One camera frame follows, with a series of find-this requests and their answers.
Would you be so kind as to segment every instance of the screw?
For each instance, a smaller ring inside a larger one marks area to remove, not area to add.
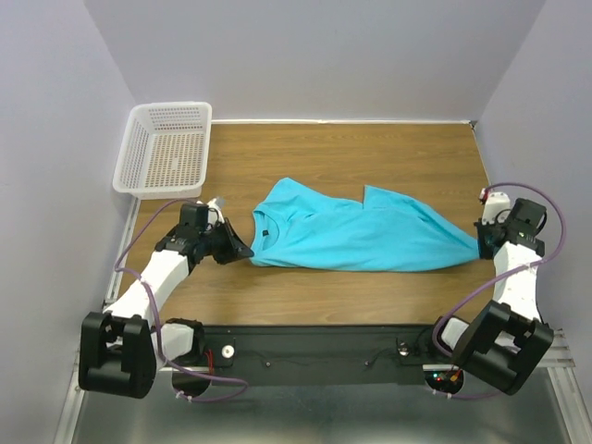
[[[399,354],[401,356],[409,356],[409,347],[407,346],[407,344],[405,342],[402,342],[401,344],[399,344],[399,347],[397,347],[397,350],[399,351]]]

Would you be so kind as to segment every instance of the black metal base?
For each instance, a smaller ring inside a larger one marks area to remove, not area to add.
[[[203,328],[216,375],[251,386],[421,385],[424,364],[450,363],[432,345],[432,325]],[[221,352],[227,345],[235,351],[229,359]],[[206,363],[201,358],[193,364]],[[186,393],[204,389],[177,373],[173,385]]]

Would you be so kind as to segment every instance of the cable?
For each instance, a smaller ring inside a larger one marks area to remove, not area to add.
[[[128,246],[123,250],[121,255],[118,257],[118,259],[115,262],[115,271],[116,271],[116,273],[128,273],[128,274],[134,276],[136,278],[136,280],[138,282],[140,282],[142,284],[142,286],[144,287],[144,289],[146,290],[146,295],[148,296],[148,303],[150,303],[150,309],[152,311],[152,315],[154,318],[154,327],[156,330],[156,352],[158,354],[158,357],[165,364],[169,365],[170,367],[174,368],[175,370],[180,371],[181,373],[184,373],[185,375],[199,377],[201,379],[206,379],[206,380],[212,381],[212,382],[220,382],[220,383],[224,383],[224,384],[241,386],[241,388],[238,389],[237,391],[235,391],[234,393],[230,393],[228,395],[218,396],[218,397],[214,397],[214,398],[204,398],[204,399],[193,398],[192,396],[185,395],[180,390],[176,390],[177,397],[187,400],[189,402],[226,401],[226,400],[229,400],[231,398],[235,398],[235,397],[241,395],[242,393],[244,393],[244,391],[249,387],[249,383],[247,381],[245,381],[244,379],[239,379],[236,377],[222,377],[222,376],[204,375],[202,373],[195,372],[195,371],[192,371],[188,368],[185,368],[182,365],[178,365],[178,364],[174,363],[173,361],[170,361],[165,356],[165,353],[163,351],[163,339],[162,339],[162,331],[161,331],[162,330],[162,323],[160,321],[160,315],[158,314],[158,307],[156,306],[156,300],[154,298],[154,294],[152,292],[152,289],[150,288],[150,285],[146,281],[143,280],[142,275],[140,273],[138,273],[136,270],[133,270],[131,268],[126,268],[125,266],[121,266],[121,263],[123,262],[123,258],[126,257],[126,255],[130,252],[131,247],[133,247],[133,245],[138,241],[138,239],[144,233],[144,231],[146,231],[146,229],[154,222],[156,217],[158,215],[160,215],[170,205],[177,204],[179,202],[186,202],[186,203],[190,203],[190,204],[195,204],[195,201],[192,201],[190,199],[175,199],[175,200],[165,203],[160,208],[158,208],[154,212],[154,214],[150,217],[150,219],[148,219],[148,222],[146,222],[146,224],[142,228],[140,228],[140,231],[138,231],[138,234],[136,234],[133,237],[133,239],[129,242]]]
[[[451,310],[449,312],[447,312],[446,314],[444,314],[440,320],[436,323],[436,325],[434,326],[434,331],[432,332],[432,341],[434,342],[434,345],[436,346],[436,348],[438,350],[440,350],[440,352],[442,352],[445,356],[452,356],[452,353],[450,353],[448,350],[446,350],[444,347],[442,347],[439,342],[438,342],[438,336],[440,333],[440,330],[446,325],[446,323],[452,318],[452,316],[458,312],[462,307],[464,307],[468,302],[472,301],[475,296],[477,296],[479,293],[481,293],[482,291],[488,289],[489,287],[492,287],[493,285],[495,285],[496,283],[502,281],[505,278],[508,278],[512,275],[515,275],[517,273],[520,273],[521,271],[525,271],[533,266],[538,266],[538,265],[543,265],[546,264],[547,262],[552,261],[553,259],[555,259],[557,257],[557,255],[561,252],[561,250],[563,249],[563,246],[565,244],[565,236],[566,236],[566,232],[567,232],[567,227],[566,227],[566,222],[565,222],[565,216],[563,215],[563,212],[561,211],[561,209],[559,208],[559,206],[555,203],[555,201],[553,201],[546,193],[544,193],[542,190],[536,188],[536,187],[532,187],[530,185],[526,185],[520,182],[501,182],[501,183],[496,183],[494,185],[489,185],[488,187],[485,188],[485,193],[487,193],[488,191],[492,190],[493,188],[498,188],[498,187],[519,187],[519,188],[524,188],[530,191],[535,192],[536,194],[538,194],[539,196],[543,197],[545,200],[547,200],[547,202],[549,202],[549,204],[553,207],[553,210],[555,210],[555,212],[557,213],[557,216],[559,218],[560,221],[560,225],[561,225],[561,235],[559,238],[559,243],[557,244],[557,247],[555,248],[555,250],[553,251],[553,253],[551,253],[549,256],[546,256],[538,261],[532,262],[530,264],[524,264],[524,265],[519,265],[516,266],[515,268],[513,268],[512,270],[508,270],[505,273],[502,273],[498,276],[495,276],[494,278],[492,278],[490,281],[486,282],[485,284],[483,284],[481,287],[479,287],[478,289],[474,290],[471,294],[469,294],[467,297],[465,297],[462,301],[458,302],[456,305],[454,305]],[[476,399],[484,399],[484,398],[490,398],[492,396],[496,396],[497,394],[499,394],[498,392],[494,392],[494,393],[488,393],[488,394],[483,394],[483,395],[453,395],[452,398],[455,399],[465,399],[465,400],[476,400]]]
[[[496,222],[500,222],[498,220],[498,217],[500,217],[501,215],[503,215],[506,211],[511,211],[511,208],[506,208],[505,210],[501,210],[499,213],[496,214],[496,216],[493,218],[493,220],[495,220]]]
[[[546,225],[547,225],[547,212],[545,212],[545,214],[543,215],[543,221],[536,228],[536,234],[539,234]]]

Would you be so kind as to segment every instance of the metal floor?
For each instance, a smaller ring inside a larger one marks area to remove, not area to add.
[[[467,377],[463,393],[490,390]],[[549,372],[487,401],[448,401],[417,386],[250,388],[240,398],[176,400],[160,372],[141,401],[85,393],[73,442],[80,444],[562,444],[572,442]]]

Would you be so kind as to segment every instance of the mesh basket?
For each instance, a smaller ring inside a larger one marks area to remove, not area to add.
[[[205,102],[135,106],[119,150],[113,188],[139,199],[198,197],[211,126],[212,106]]]

